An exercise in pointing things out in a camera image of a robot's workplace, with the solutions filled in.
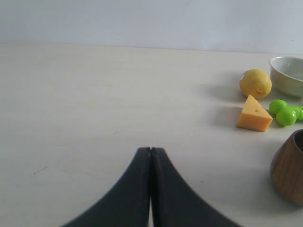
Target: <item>wooden bowl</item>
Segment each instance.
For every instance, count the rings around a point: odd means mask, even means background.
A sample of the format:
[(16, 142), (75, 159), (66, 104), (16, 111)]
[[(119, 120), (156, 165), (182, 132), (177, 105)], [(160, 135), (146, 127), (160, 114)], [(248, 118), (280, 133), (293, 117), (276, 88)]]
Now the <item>wooden bowl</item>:
[(303, 130), (295, 131), (277, 151), (270, 178), (283, 197), (303, 206)]

